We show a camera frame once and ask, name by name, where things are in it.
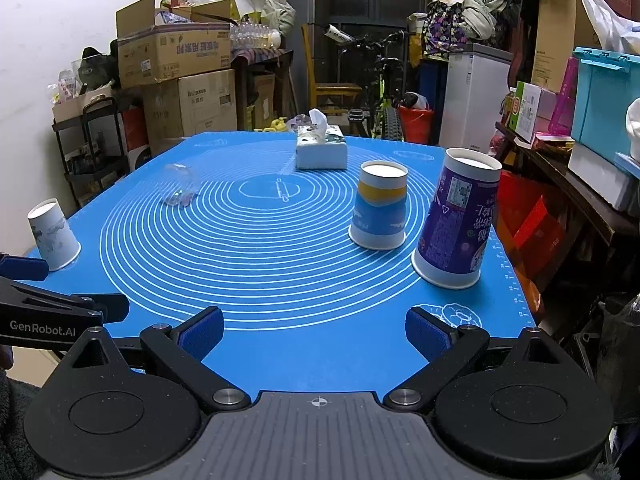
bicycle tire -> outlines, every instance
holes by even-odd
[[[402,142],[402,123],[398,110],[395,108],[383,108],[382,110],[382,138],[385,140],[398,140]]]

purple paper cup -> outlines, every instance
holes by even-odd
[[[360,167],[349,237],[374,251],[390,251],[404,243],[406,178],[396,162],[370,160]]]
[[[425,280],[467,288],[480,265],[496,213],[502,164],[484,153],[449,148],[411,262]]]

blue and yellow paper cup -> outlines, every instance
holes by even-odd
[[[388,160],[370,160],[360,167],[349,226],[351,240],[374,251],[390,251],[404,243],[408,173],[401,164]]]

bicycle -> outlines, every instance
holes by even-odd
[[[330,30],[327,27],[325,35],[340,43],[340,56],[349,51],[359,51],[365,56],[375,55],[373,62],[375,78],[363,88],[362,93],[356,98],[349,111],[352,134],[372,139],[403,141],[404,132],[396,109],[400,101],[400,92],[399,89],[393,89],[392,77],[396,69],[404,70],[405,66],[401,59],[388,57],[388,48],[393,44],[404,43],[408,33],[405,30],[399,30],[389,34],[381,41],[373,41],[368,36],[352,38],[341,31],[340,36],[337,36],[334,31],[335,29]],[[363,98],[366,98],[369,107],[366,129],[363,124],[364,112],[361,108]]]

blue plastic storage box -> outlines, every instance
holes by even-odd
[[[571,136],[611,164],[616,152],[629,154],[625,117],[640,97],[640,56],[578,47],[580,60]]]

